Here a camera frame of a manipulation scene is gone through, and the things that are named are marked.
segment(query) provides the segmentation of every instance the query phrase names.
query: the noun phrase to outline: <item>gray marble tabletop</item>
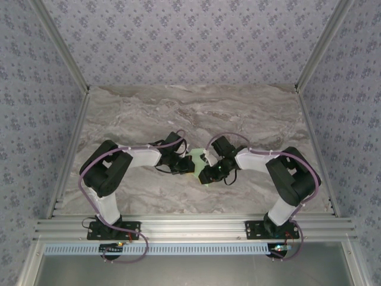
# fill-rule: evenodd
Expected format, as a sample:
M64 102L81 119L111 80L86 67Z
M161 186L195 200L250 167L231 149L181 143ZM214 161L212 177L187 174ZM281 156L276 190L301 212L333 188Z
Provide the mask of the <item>gray marble tabletop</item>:
M92 87L80 143L64 193L62 213L92 214L77 180L81 165L106 139L146 144L178 129L190 148L205 147L220 132L238 132L253 148L297 147L317 169L297 95L287 86ZM227 136L236 147L243 140ZM209 187L192 175L167 175L153 167L127 171L117 190L121 213L265 213L278 198L269 175L241 170L232 186ZM324 183L303 212L329 211Z

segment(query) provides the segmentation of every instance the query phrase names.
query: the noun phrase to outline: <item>floral patterned wallpaper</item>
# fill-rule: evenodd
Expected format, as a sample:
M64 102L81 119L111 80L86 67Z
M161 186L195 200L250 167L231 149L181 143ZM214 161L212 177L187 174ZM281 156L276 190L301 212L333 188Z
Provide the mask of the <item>floral patterned wallpaper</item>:
M295 83L338 0L43 0L88 85Z
M0 285L46 215L82 94L27 0L0 5Z
M304 90L344 216L381 285L381 2L357 0Z

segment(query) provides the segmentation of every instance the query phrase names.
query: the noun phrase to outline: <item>black mounting plate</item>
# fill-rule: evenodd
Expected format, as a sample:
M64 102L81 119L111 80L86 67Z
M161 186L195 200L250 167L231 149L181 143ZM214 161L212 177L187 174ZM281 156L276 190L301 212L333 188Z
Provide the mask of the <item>black mounting plate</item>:
M140 232L140 222L118 222L119 228L131 229ZM138 240L137 234L131 234L131 240ZM88 230L88 240L130 240L129 234L123 231L115 231L105 226L102 222L91 222Z
M296 225L294 225L292 222L287 222L282 227L282 231L277 235L277 237L272 237L264 228L264 222L263 220L248 220L245 222L245 230L246 230L246 238L248 240L285 240L290 239L286 235L288 232L292 235L294 239L298 239L299 236L299 230Z

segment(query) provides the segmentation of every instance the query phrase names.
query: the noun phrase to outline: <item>green object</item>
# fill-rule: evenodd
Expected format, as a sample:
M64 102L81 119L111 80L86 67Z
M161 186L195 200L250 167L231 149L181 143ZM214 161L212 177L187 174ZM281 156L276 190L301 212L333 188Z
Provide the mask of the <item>green object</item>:
M201 171L204 169L204 167L207 165L200 156L203 155L204 149L191 149L191 151L188 153L188 155L192 156L192 162L195 164L195 172L193 175L197 178L200 175Z

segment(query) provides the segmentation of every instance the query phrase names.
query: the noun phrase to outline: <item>wallpaper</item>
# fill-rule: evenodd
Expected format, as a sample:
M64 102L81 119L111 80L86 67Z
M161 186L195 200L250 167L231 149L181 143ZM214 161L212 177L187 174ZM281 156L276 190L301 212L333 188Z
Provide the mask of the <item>wallpaper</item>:
M304 98L344 216L381 285L381 2L350 9Z
M82 99L27 0L0 5L0 285L46 215Z
M338 0L43 0L88 85L295 83Z

